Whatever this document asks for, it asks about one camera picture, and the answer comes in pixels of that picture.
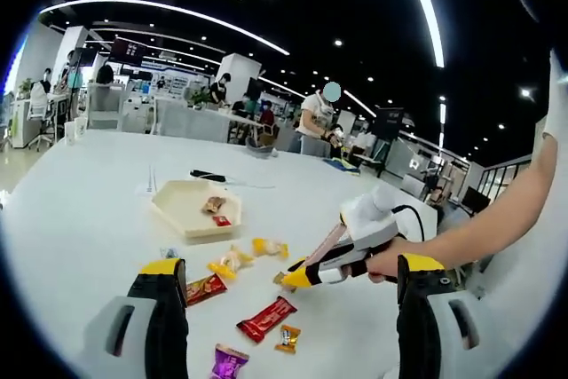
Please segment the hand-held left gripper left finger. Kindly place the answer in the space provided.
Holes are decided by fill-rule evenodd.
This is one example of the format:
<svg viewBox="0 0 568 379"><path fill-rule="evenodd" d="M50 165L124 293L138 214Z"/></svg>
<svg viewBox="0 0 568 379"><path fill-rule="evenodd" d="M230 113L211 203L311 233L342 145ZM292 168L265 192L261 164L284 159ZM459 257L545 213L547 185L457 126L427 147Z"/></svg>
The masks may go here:
<svg viewBox="0 0 568 379"><path fill-rule="evenodd" d="M187 378L185 260L144 266L84 331L84 378Z"/></svg>

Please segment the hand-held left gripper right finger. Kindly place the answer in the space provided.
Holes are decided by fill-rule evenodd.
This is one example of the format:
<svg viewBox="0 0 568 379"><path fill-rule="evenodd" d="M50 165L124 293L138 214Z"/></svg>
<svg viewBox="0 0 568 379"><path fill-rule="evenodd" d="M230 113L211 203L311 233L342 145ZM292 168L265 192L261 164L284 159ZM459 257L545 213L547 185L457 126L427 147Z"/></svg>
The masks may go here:
<svg viewBox="0 0 568 379"><path fill-rule="evenodd" d="M488 316L431 257L398 256L399 378L486 378Z"/></svg>

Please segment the person's right hand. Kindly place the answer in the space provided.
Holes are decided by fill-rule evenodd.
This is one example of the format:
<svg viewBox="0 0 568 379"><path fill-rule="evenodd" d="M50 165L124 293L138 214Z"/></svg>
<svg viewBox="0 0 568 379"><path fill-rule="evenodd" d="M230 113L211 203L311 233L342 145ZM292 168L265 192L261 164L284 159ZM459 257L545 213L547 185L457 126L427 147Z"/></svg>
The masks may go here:
<svg viewBox="0 0 568 379"><path fill-rule="evenodd" d="M413 242L397 236L390 241L387 249L366 260L367 277L375 284L385 281L387 277L396 278L398 276L398 256L403 253L431 257L438 261L437 257L431 253L428 242Z"/></svg>

